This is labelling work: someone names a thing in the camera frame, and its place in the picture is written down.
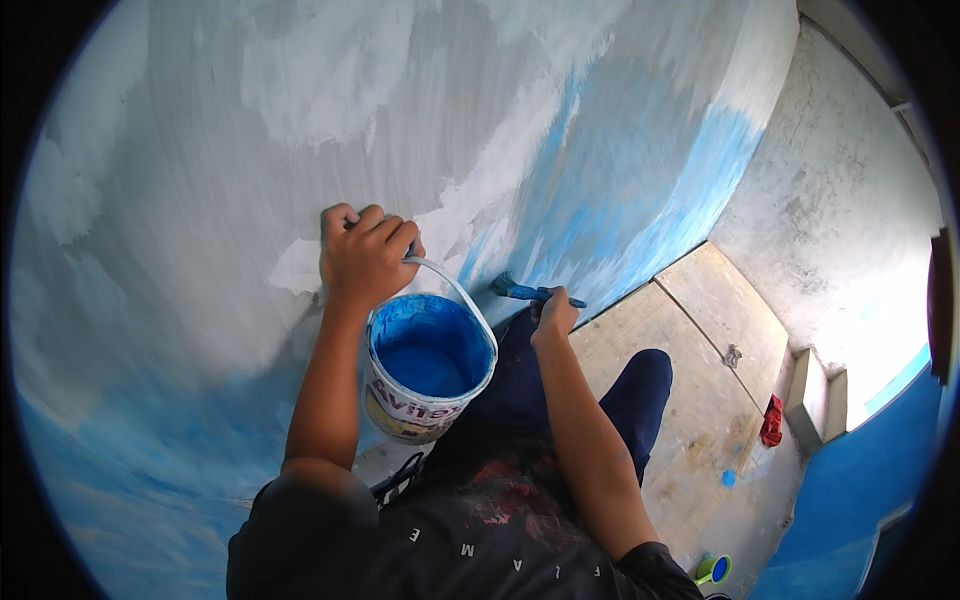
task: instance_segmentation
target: forearm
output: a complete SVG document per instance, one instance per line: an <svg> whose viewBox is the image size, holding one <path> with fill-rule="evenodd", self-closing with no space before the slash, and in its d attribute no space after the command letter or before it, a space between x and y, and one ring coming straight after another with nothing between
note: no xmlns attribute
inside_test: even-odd
<svg viewBox="0 0 960 600"><path fill-rule="evenodd" d="M534 343L554 444L577 507L615 561L657 540L640 497L630 451L600 408L565 335Z"/></svg>
<svg viewBox="0 0 960 600"><path fill-rule="evenodd" d="M297 458L321 458L349 471L359 430L357 347L367 313L331 297L303 376L281 470Z"/></svg>

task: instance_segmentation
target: bucket handle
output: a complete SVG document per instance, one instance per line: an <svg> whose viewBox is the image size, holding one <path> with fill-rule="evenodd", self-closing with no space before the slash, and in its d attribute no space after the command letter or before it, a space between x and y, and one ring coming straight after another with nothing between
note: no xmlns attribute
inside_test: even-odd
<svg viewBox="0 0 960 600"><path fill-rule="evenodd" d="M463 288L462 285L457 283L457 280L451 277L446 271L444 271L440 265L433 262L432 260L427 260L426 258L420 258L419 256L407 256L403 259L403 262L412 262L414 264L426 267L430 271L433 271L437 275L446 279L446 282L453 286L457 293L460 294L460 298L464 299L464 302L467 303L467 308L470 309L470 312L473 313L473 316L477 318L477 321L480 322L480 326L483 327L484 333L487 334L487 337L490 339L490 343L493 344L493 358L496 358L497 353L499 352L496 344L496 336L493 335L493 330L490 329L490 325L487 323L487 320L484 318L483 313L480 312L480 309L477 308L477 305L473 303L473 299L470 298L470 294L467 293L467 290Z"/></svg>

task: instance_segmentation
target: dark pants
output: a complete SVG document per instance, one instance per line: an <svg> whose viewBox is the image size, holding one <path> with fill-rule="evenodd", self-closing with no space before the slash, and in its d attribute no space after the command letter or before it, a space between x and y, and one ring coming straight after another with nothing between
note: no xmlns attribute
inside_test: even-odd
<svg viewBox="0 0 960 600"><path fill-rule="evenodd" d="M517 433L550 435L546 397L540 380L540 366L530 346L534 332L530 310L517 315L500 343L496 371L487 389L474 398L463 415L441 439L456 437L458 425L474 420L496 421ZM600 400L634 458L636 478L643 483L643 470L650 461L663 407L670 396L673 369L666 352L646 349L634 354L613 387Z"/></svg>

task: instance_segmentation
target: black t-shirt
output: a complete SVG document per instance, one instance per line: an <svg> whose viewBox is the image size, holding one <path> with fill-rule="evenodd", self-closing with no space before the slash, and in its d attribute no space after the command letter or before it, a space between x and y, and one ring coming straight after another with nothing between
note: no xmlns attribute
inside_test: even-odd
<svg viewBox="0 0 960 600"><path fill-rule="evenodd" d="M369 494L261 491L229 543L227 596L703 598L661 543L611 562L584 532L548 442L485 427L444 442L379 514Z"/></svg>

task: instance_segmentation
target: right hand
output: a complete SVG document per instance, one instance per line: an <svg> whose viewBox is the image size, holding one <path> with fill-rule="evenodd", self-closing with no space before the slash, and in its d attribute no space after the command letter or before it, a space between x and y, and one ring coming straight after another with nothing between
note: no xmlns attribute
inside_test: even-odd
<svg viewBox="0 0 960 600"><path fill-rule="evenodd" d="M570 331L573 331L573 326L577 324L580 311L570 306L566 289L562 285L547 290L539 289L549 294L550 300L547 302L534 300L530 304L533 307L530 316L534 325L537 326L537 330L530 336L530 343L535 344L537 340L550 337L556 339L557 336L566 339Z"/></svg>
<svg viewBox="0 0 960 600"><path fill-rule="evenodd" d="M337 204L324 214L324 225L320 268L329 297L364 316L413 281L419 265L402 262L411 244L413 254L426 256L417 224L397 216L384 219L376 204L362 214Z"/></svg>

